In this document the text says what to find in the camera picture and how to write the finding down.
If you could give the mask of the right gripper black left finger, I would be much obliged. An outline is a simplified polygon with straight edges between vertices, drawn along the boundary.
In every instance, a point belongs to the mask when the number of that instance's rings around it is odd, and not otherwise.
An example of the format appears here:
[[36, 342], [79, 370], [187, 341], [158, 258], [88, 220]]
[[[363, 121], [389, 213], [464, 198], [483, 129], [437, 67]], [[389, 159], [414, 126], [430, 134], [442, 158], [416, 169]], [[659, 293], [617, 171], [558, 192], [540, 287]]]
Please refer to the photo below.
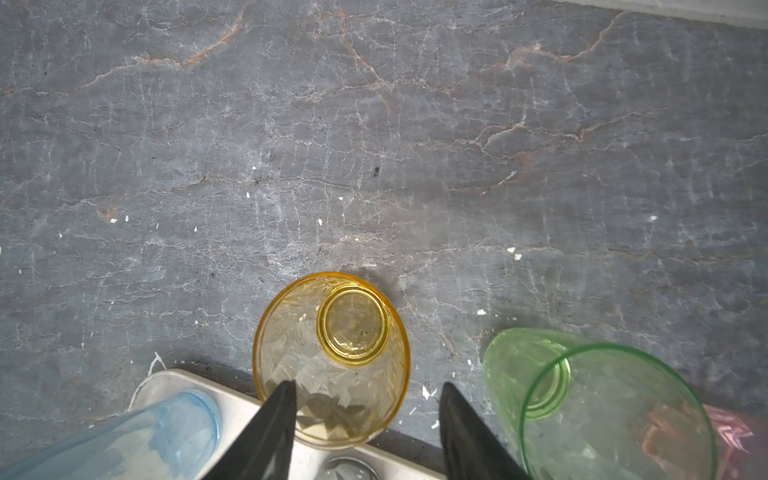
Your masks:
[[296, 382], [283, 381], [204, 479], [287, 479], [296, 414]]

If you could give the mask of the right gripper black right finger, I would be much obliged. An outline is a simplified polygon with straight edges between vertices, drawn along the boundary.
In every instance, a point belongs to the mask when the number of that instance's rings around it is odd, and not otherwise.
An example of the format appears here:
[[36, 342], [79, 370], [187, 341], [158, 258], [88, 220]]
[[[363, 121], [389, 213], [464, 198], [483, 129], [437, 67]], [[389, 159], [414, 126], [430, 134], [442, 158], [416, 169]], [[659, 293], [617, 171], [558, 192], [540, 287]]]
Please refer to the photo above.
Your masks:
[[442, 387], [439, 422], [447, 479], [529, 479], [451, 382]]

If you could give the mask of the beige tray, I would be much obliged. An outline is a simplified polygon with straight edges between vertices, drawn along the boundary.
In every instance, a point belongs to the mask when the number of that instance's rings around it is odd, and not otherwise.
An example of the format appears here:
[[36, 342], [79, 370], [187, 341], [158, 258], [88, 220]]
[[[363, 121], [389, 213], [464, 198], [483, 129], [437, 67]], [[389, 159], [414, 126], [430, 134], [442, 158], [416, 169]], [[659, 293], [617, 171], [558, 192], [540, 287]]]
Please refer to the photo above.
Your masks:
[[[201, 376], [180, 369], [169, 369], [145, 378], [135, 390], [128, 409], [141, 410], [190, 389], [207, 394], [218, 406], [221, 418], [219, 444], [198, 474], [199, 478], [203, 478], [258, 412], [261, 402]], [[322, 450], [299, 441], [294, 443], [292, 449], [289, 477], [313, 479], [321, 467], [335, 458], [355, 459], [364, 463], [380, 479], [445, 477], [434, 470], [367, 444], [345, 450]]]

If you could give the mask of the tall blue glass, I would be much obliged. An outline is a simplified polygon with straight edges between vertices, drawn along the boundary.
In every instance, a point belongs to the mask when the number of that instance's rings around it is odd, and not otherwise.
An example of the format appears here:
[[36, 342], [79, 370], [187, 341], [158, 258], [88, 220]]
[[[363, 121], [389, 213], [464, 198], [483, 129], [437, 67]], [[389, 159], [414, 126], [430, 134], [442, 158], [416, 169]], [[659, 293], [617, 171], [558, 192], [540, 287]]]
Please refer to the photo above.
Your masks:
[[3, 479], [195, 479], [218, 447], [221, 415], [197, 389], [113, 418], [1, 469]]

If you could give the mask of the tall grey glass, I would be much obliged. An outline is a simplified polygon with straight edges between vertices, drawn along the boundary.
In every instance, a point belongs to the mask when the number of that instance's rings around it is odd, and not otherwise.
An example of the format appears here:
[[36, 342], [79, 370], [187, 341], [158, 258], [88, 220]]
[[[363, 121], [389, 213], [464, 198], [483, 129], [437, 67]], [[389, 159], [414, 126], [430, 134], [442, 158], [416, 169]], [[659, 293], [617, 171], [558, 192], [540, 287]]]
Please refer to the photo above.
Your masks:
[[377, 472], [362, 460], [352, 457], [334, 457], [318, 470], [315, 480], [379, 480]]

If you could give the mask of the short amber glass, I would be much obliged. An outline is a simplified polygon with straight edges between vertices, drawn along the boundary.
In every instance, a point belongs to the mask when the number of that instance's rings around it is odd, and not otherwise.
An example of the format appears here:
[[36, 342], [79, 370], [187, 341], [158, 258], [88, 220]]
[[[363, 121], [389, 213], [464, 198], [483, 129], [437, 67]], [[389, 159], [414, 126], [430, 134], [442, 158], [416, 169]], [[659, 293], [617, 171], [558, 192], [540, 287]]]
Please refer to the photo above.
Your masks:
[[261, 400], [295, 382], [299, 442], [343, 450], [374, 439], [395, 418], [411, 355], [405, 326], [382, 292], [353, 275], [321, 272], [271, 301], [252, 364]]

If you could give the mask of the short green glass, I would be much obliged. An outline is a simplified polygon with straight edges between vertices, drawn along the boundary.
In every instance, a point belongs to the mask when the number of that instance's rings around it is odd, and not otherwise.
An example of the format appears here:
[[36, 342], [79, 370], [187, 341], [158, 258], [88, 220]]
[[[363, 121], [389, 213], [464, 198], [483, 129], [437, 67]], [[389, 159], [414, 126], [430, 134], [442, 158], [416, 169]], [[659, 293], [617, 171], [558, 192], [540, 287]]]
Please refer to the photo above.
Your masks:
[[635, 348], [513, 327], [487, 346], [484, 380], [532, 479], [713, 479], [709, 417], [692, 388]]

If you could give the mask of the short pink glass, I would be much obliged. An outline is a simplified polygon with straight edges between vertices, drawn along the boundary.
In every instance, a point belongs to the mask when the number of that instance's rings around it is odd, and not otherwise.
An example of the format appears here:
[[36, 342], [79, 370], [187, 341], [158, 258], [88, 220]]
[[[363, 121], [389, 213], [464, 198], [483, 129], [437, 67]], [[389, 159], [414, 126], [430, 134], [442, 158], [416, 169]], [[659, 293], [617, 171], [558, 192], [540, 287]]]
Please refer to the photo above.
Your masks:
[[716, 479], [767, 480], [767, 419], [704, 405], [718, 450]]

